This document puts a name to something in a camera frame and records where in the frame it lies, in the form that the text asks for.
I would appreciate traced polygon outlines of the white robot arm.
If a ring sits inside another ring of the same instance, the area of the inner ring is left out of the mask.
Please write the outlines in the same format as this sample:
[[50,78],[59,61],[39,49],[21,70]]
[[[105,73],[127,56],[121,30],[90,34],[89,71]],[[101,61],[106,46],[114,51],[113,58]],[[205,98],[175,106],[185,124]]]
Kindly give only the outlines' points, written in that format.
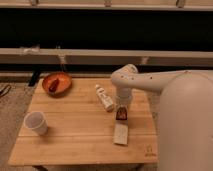
[[213,70],[140,74],[128,64],[111,75],[116,99],[158,92],[158,171],[213,171]]

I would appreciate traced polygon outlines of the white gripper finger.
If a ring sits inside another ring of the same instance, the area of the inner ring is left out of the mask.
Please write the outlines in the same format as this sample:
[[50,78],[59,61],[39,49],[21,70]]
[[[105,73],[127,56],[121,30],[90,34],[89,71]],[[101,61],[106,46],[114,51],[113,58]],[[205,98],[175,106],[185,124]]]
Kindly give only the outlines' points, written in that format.
[[120,106],[116,104],[116,110],[115,110],[116,114],[118,113],[119,108]]
[[126,119],[128,119],[128,115],[129,115],[129,107],[126,106]]

